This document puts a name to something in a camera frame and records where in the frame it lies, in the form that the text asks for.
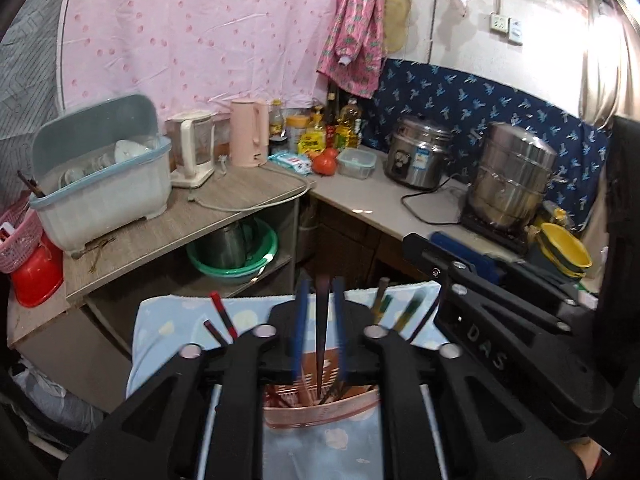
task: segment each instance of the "dish storage box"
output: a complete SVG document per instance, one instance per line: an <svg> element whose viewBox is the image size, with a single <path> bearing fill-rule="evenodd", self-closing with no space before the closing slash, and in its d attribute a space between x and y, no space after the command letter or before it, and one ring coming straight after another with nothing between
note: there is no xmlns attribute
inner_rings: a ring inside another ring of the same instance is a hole
<svg viewBox="0 0 640 480"><path fill-rule="evenodd" d="M91 160L92 154L111 153L122 139L147 150L61 187L65 171L79 160ZM47 195L31 194L30 206L57 247L80 251L95 238L166 210L170 148L171 141L158 134L153 103L142 95L64 115L45 124L34 140L33 175Z"/></svg>
<svg viewBox="0 0 640 480"><path fill-rule="evenodd" d="M376 169L376 159L374 153L345 148L335 160L338 161L338 173L364 180Z"/></svg>

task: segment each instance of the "wall switch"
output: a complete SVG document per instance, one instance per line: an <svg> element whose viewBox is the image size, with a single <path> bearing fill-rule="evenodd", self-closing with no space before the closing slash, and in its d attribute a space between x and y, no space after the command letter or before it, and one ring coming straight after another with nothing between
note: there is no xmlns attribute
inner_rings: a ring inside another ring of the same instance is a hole
<svg viewBox="0 0 640 480"><path fill-rule="evenodd" d="M509 20L509 41L516 45L522 44L522 22L513 18Z"/></svg>
<svg viewBox="0 0 640 480"><path fill-rule="evenodd" d="M501 32L503 34L509 33L509 19L501 14L491 13L490 18L491 30Z"/></svg>

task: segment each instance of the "countertop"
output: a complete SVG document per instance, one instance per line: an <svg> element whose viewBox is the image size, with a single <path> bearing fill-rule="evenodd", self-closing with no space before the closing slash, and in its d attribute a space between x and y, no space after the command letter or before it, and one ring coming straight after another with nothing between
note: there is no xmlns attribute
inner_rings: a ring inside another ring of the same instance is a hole
<svg viewBox="0 0 640 480"><path fill-rule="evenodd" d="M338 173L331 177L316 177L311 193L399 240L410 233L428 238L434 231L443 231L479 253L493 254L506 260L517 258L511 251L462 226L433 226L420 222L400 202L404 195L417 191L401 186L385 175L386 153L368 148L364 150L378 157L376 169L369 178L358 180ZM465 193L466 185L450 180L439 191L409 198L407 203L428 221L456 222Z"/></svg>
<svg viewBox="0 0 640 480"><path fill-rule="evenodd" d="M204 203L226 208L247 208L290 198L305 189L304 184L273 164L266 168L228 167L220 178L214 174L194 194ZM252 212L229 213L187 202L189 190L173 188L167 210L151 220L128 224L102 238L114 237L105 245L96 271L89 273L97 251L79 260L64 257L65 281L56 293L36 308L23 308L13 293L7 309L7 345L14 346L30 333L42 329L68 309L81 306L85 295L187 243L241 219Z"/></svg>

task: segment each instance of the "navy blue cloth backsplash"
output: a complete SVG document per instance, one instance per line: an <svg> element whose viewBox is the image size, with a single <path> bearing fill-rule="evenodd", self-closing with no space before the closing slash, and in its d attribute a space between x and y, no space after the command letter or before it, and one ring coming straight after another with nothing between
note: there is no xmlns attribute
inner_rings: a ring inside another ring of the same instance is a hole
<svg viewBox="0 0 640 480"><path fill-rule="evenodd" d="M389 151L398 118L422 114L452 130L453 161L447 173L465 183L476 175L482 139L492 121L537 134L558 152L555 172L567 184L548 184L546 199L583 224L595 199L606 158L608 132L595 130L549 102L479 76L435 65L387 59L380 87L359 101L366 127L364 145Z"/></svg>

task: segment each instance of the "patterned tablecloth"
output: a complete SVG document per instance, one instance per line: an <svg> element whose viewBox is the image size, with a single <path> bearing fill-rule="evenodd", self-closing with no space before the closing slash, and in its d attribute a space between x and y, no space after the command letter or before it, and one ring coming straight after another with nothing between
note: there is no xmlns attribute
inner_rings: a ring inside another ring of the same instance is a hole
<svg viewBox="0 0 640 480"><path fill-rule="evenodd" d="M412 320L402 330L408 337L433 304L440 286L435 282L390 287L393 297L382 325L391 327L418 288L425 291L425 299ZM348 300L372 304L376 290L347 291ZM292 296L267 298L237 298L225 300L226 309L238 332L245 332L265 322L271 307ZM305 352L315 348L315 297L309 302ZM206 349L218 343L202 323L210 319L221 333L225 327L208 298L178 298L164 296L140 304L133 339L133 367L127 385L127 396L142 385L174 353L186 343L197 343ZM434 327L433 318L425 325L414 344L436 349L446 341ZM327 348L335 348L336 334L333 298L327 329ZM210 430L220 390L216 389L202 446L198 480L204 478L204 463L209 449ZM351 418L295 430L274 430L264 427L264 480L382 480L382 440L378 408Z"/></svg>

